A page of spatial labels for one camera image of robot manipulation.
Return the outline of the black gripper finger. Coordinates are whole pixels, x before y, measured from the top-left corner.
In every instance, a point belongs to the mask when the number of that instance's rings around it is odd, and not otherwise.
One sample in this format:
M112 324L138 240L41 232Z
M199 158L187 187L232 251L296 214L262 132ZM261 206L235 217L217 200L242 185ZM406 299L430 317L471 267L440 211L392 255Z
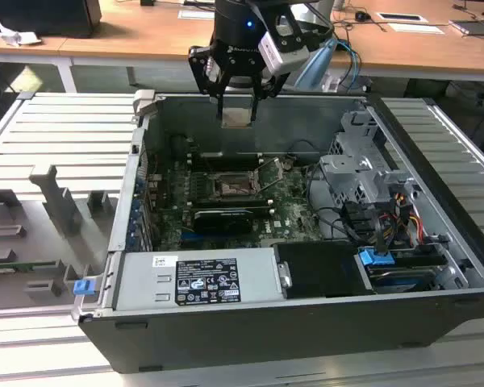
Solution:
M192 46L189 49L188 62L198 91L217 101L216 118L223 117L223 96L226 89L226 72L214 58L215 45L207 47Z
M281 92L286 83L287 74L272 75L271 78L262 82L262 72L258 69L251 69L250 78L252 82L252 99L251 99L251 116L250 120L255 121L257 118L257 109L259 102L266 98L275 98Z

